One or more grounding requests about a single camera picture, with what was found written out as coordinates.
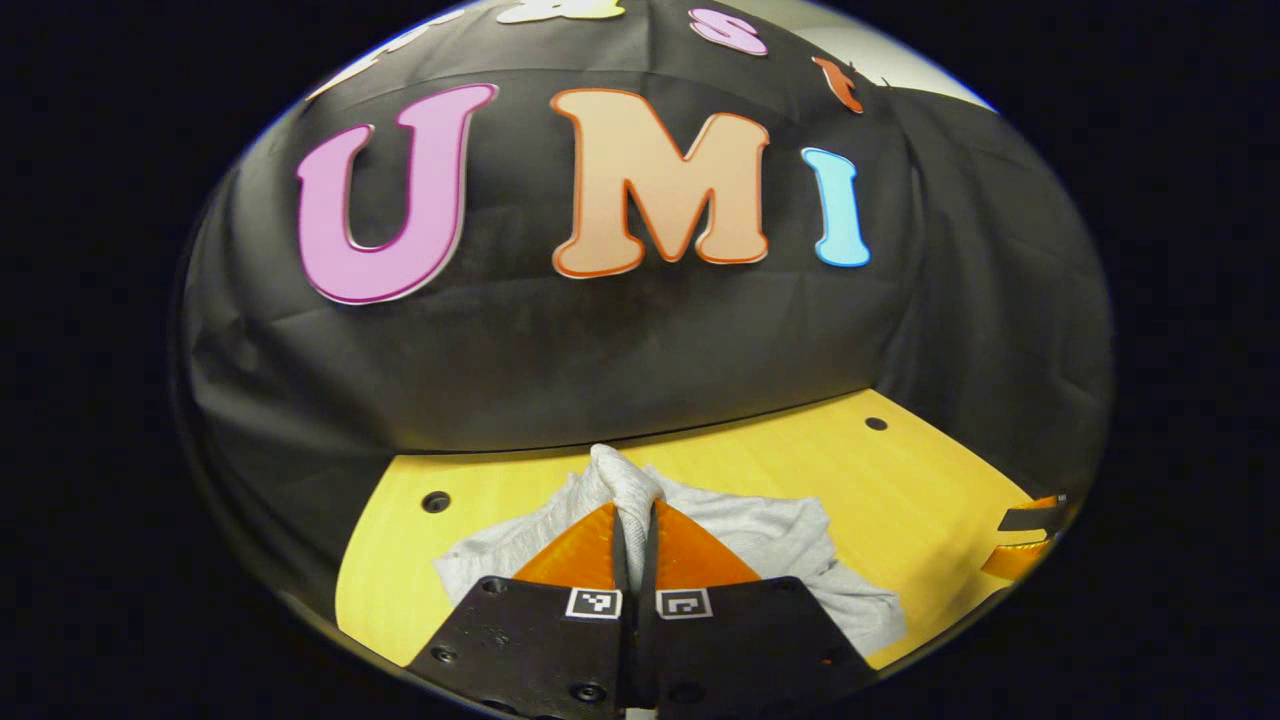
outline pink letter u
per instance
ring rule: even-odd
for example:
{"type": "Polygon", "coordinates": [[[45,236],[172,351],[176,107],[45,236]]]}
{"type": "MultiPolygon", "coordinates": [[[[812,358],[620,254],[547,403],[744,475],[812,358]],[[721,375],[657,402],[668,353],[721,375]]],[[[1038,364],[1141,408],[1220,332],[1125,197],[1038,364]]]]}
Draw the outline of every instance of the pink letter u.
{"type": "Polygon", "coordinates": [[[298,247],[320,295],[347,305],[385,302],[444,269],[462,234],[471,114],[497,94],[493,85],[466,85],[401,111],[399,124],[413,131],[407,211],[401,233],[380,247],[357,245],[347,225],[352,160],[372,137],[372,126],[340,132],[302,160],[298,247]]]}

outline orange letter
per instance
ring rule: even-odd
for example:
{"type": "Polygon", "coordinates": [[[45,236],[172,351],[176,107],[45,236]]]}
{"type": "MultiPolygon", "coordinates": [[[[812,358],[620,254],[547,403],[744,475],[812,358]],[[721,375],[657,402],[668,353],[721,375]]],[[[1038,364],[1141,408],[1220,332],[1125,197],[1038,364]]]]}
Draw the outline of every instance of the orange letter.
{"type": "Polygon", "coordinates": [[[703,209],[710,222],[694,247],[708,263],[755,263],[768,252],[760,228],[760,154],[769,133],[728,113],[707,119],[681,155],[653,108],[621,90],[566,90],[552,108],[573,120],[577,142],[573,234],[552,263],[571,278],[625,273],[644,259],[627,232],[627,192],[658,252],[684,256],[703,209]]]}
{"type": "Polygon", "coordinates": [[[823,74],[827,76],[827,86],[831,91],[836,94],[836,97],[845,104],[845,108],[858,113],[863,113],[863,104],[854,97],[854,81],[845,77],[845,73],[840,72],[840,65],[832,63],[831,60],[823,60],[822,58],[814,58],[814,63],[822,68],[823,74]]]}

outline peach letter m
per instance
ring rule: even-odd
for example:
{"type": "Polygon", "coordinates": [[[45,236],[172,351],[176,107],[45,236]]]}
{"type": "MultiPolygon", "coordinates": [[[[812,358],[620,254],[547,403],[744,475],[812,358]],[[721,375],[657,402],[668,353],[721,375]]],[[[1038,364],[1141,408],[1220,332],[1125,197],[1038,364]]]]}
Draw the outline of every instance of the peach letter m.
{"type": "Polygon", "coordinates": [[[760,158],[769,133],[762,126],[717,113],[682,155],[639,95],[566,90],[552,99],[552,108],[573,122],[577,145],[573,234],[556,249],[557,272],[594,278],[640,264],[645,247],[627,232],[628,192],[668,263],[685,255],[708,204],[707,229],[694,242],[699,258],[737,264],[765,256],[760,158]]]}

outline crumpled fabric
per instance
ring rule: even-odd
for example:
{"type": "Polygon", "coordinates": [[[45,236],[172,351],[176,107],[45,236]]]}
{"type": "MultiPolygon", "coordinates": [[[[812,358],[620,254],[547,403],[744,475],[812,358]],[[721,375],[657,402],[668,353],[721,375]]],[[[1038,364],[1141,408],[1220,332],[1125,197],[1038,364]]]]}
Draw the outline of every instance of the crumpled fabric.
{"type": "Polygon", "coordinates": [[[485,575],[509,578],[571,525],[605,502],[617,506],[631,587],[644,577],[649,510],[664,500],[705,528],[762,578],[794,575],[814,594],[850,644],[867,657],[906,634],[896,593],[878,588],[836,560],[831,519],[817,497],[777,500],[712,492],[641,470],[607,445],[539,510],[458,542],[435,560],[449,601],[457,605],[485,575]]]}

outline wrinkled fabric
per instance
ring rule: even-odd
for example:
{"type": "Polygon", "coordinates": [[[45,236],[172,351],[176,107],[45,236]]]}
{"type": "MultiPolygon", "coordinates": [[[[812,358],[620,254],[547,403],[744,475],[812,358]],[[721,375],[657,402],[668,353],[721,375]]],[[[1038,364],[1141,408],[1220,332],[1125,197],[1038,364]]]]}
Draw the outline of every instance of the wrinkled fabric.
{"type": "Polygon", "coordinates": [[[456,605],[480,578],[515,575],[573,523],[613,502],[622,520],[627,580],[639,588],[654,500],[666,500],[687,515],[762,578],[794,575],[804,580],[864,657],[906,633],[897,594],[872,585],[836,560],[836,546],[827,533],[829,518],[817,497],[777,500],[712,492],[677,483],[653,466],[641,470],[605,445],[593,446],[586,470],[570,474],[543,507],[463,539],[435,560],[435,569],[456,605]]]}
{"type": "Polygon", "coordinates": [[[252,524],[252,551],[282,568],[276,585],[333,618],[347,538],[396,455],[608,442],[865,388],[1028,495],[1088,486],[1114,395],[1103,274],[1052,170],[1000,115],[876,86],[852,59],[864,106],[854,115],[812,61],[844,59],[710,0],[497,23],[512,4],[468,5],[288,109],[193,233],[174,328],[183,413],[202,428],[229,511],[252,524]],[[768,56],[698,37],[698,6],[749,20],[768,56]],[[477,82],[500,91],[471,123],[448,266],[394,302],[320,296],[300,260],[298,163],[372,124],[352,168],[349,227],[380,245],[404,222],[411,136],[398,113],[477,82]],[[649,249],[640,266],[557,274],[552,254],[573,231],[575,140],[549,101],[582,87],[641,95],[681,151],[714,113],[765,127],[768,256],[667,263],[632,204],[627,232],[649,249]],[[856,165],[865,266],[815,256],[822,201],[804,147],[856,165]]]}

